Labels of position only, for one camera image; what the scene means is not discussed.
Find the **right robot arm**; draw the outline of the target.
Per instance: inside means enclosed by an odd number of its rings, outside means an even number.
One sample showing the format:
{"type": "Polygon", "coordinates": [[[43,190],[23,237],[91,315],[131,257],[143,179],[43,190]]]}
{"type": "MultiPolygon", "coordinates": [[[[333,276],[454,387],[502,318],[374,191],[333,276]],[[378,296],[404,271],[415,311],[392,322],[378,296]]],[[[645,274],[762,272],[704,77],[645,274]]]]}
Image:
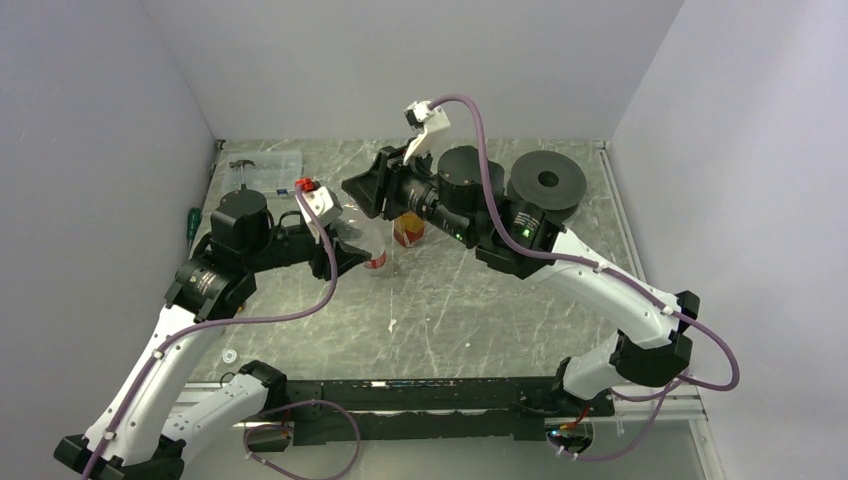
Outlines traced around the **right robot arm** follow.
{"type": "Polygon", "coordinates": [[[616,326],[608,340],[560,363],[551,401],[574,415],[597,394],[625,381],[663,387],[684,373],[693,342],[678,319],[697,298],[655,292],[594,252],[576,234],[526,200],[503,193],[503,167],[480,166],[473,146],[446,151],[431,172],[430,156],[404,160],[384,147],[343,191],[370,219],[413,213],[472,249],[492,270],[558,289],[616,326]]]}

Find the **clear bottle red label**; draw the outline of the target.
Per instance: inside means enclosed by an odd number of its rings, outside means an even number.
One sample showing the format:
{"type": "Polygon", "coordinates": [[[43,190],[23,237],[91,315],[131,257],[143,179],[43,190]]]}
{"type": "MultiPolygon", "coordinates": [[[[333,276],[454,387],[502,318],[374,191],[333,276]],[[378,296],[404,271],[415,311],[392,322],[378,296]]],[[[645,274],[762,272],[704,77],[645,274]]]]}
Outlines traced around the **clear bottle red label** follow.
{"type": "Polygon", "coordinates": [[[370,254],[370,259],[363,264],[365,271],[372,276],[387,274],[390,268],[387,246],[382,234],[379,231],[369,232],[365,240],[365,247],[370,254]]]}

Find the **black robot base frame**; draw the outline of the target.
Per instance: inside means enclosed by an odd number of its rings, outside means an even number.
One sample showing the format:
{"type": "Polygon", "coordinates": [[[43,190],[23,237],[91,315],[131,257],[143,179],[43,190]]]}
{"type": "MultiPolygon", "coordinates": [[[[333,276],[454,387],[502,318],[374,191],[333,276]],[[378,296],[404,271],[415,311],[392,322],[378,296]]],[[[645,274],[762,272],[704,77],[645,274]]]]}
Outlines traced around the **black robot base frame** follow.
{"type": "Polygon", "coordinates": [[[543,441],[561,424],[615,413],[603,391],[569,397],[547,376],[291,380],[260,422],[284,422],[296,446],[335,441],[509,437],[543,441]]]}

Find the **gold red tea bottle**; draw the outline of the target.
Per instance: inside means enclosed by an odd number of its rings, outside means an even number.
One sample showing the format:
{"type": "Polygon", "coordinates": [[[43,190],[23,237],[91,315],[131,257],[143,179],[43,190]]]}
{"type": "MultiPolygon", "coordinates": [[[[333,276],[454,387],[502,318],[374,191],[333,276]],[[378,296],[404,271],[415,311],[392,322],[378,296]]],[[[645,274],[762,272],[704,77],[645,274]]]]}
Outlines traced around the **gold red tea bottle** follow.
{"type": "Polygon", "coordinates": [[[425,231],[426,223],[415,213],[407,212],[393,220],[393,238],[404,248],[412,248],[425,231]]]}

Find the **clear bottle white cap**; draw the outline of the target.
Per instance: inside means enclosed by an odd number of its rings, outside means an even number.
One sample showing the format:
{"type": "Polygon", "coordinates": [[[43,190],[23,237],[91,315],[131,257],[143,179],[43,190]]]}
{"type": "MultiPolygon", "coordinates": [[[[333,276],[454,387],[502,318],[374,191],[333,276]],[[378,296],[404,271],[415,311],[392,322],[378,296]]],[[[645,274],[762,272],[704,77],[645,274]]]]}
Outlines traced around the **clear bottle white cap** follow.
{"type": "Polygon", "coordinates": [[[379,231],[377,222],[369,219],[365,213],[352,201],[343,202],[341,215],[332,222],[332,227],[342,242],[366,250],[367,234],[379,231]]]}

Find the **white tea bottle cap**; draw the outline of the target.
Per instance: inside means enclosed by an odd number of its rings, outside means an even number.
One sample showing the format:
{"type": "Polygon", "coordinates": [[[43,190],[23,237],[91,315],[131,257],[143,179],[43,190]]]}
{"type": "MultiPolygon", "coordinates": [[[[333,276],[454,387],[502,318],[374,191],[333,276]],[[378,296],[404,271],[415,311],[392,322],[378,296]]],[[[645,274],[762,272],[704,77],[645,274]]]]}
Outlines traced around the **white tea bottle cap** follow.
{"type": "Polygon", "coordinates": [[[221,361],[230,365],[238,360],[238,353],[233,349],[226,349],[221,353],[221,361]]]}

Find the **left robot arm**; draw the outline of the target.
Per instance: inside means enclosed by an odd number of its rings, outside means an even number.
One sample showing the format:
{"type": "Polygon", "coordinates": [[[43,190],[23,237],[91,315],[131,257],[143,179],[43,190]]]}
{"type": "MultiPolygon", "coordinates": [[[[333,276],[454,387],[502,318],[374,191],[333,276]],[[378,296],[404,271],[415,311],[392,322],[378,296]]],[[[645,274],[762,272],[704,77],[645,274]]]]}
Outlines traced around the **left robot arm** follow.
{"type": "Polygon", "coordinates": [[[83,433],[62,438],[53,456],[84,479],[177,479],[235,423],[279,417],[290,399],[286,375],[258,360],[183,412],[174,405],[203,354],[255,292],[257,273],[308,263],[335,285],[365,254],[345,250],[333,223],[342,203],[327,187],[295,191],[298,222],[274,222],[263,194],[226,194],[211,232],[177,271],[156,327],[130,375],[83,433]]]}

